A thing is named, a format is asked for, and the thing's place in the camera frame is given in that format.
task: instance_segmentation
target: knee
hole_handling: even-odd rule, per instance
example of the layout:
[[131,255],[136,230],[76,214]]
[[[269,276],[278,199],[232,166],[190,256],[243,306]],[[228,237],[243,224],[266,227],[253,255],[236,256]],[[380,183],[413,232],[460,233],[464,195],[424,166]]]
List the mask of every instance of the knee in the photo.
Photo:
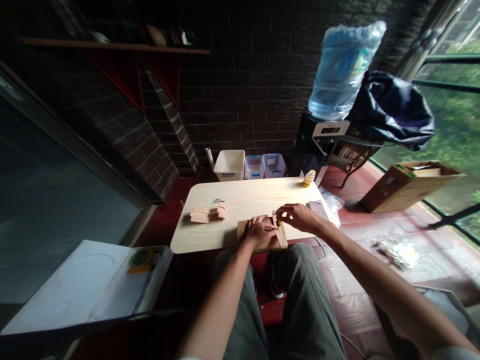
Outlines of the knee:
[[315,254],[314,248],[311,247],[309,244],[304,242],[296,243],[288,248],[289,256],[293,257],[297,261],[306,262],[311,261],[316,263],[317,255]]

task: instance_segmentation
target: black bag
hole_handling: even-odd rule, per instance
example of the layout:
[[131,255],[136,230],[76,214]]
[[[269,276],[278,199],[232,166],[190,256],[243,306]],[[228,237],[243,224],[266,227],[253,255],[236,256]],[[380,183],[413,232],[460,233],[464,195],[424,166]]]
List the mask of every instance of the black bag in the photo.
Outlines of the black bag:
[[435,135],[435,117],[411,82],[380,71],[365,73],[347,120],[365,139],[385,140],[419,151]]

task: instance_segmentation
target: hand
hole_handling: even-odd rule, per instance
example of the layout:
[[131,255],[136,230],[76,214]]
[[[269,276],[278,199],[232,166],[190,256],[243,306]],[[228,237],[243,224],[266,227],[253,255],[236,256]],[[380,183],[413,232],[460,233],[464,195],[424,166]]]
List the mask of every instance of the hand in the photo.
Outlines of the hand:
[[268,215],[252,217],[248,221],[248,233],[244,243],[252,243],[255,248],[260,244],[266,243],[279,233],[279,228],[275,225],[262,222],[265,218],[268,218]]
[[324,231],[331,226],[336,228],[330,221],[325,220],[309,207],[302,204],[285,204],[276,212],[277,219],[294,228],[322,237]]

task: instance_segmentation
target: plastic bag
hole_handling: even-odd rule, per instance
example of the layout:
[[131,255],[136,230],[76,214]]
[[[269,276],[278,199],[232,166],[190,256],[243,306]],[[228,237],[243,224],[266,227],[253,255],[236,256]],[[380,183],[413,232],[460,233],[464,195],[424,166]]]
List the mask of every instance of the plastic bag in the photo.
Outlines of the plastic bag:
[[405,239],[405,235],[393,231],[388,237],[378,239],[374,249],[383,253],[392,263],[400,268],[413,268],[420,259],[420,254],[413,244]]
[[329,28],[323,38],[320,64],[308,100],[312,115],[325,121],[343,120],[362,85],[387,25]]
[[332,222],[335,225],[337,225],[337,228],[340,228],[341,223],[340,223],[339,210],[344,207],[345,201],[333,195],[331,192],[329,192],[322,186],[319,186],[318,190],[320,190],[320,194],[325,200],[325,204],[327,208],[330,210],[331,214],[334,217],[334,221]]
[[412,83],[380,71],[365,74],[347,117],[362,138],[385,140],[423,151],[435,135],[435,117]]

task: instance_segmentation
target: person's left hand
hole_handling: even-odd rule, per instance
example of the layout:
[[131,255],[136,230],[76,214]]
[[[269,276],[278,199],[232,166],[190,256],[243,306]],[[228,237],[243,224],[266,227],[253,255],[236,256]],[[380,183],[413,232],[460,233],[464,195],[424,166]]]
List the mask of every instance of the person's left hand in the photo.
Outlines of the person's left hand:
[[268,218],[268,215],[252,217],[250,221],[248,221],[248,233],[245,243],[250,242],[256,247],[266,243],[279,233],[279,228],[275,225],[262,222],[265,218]]

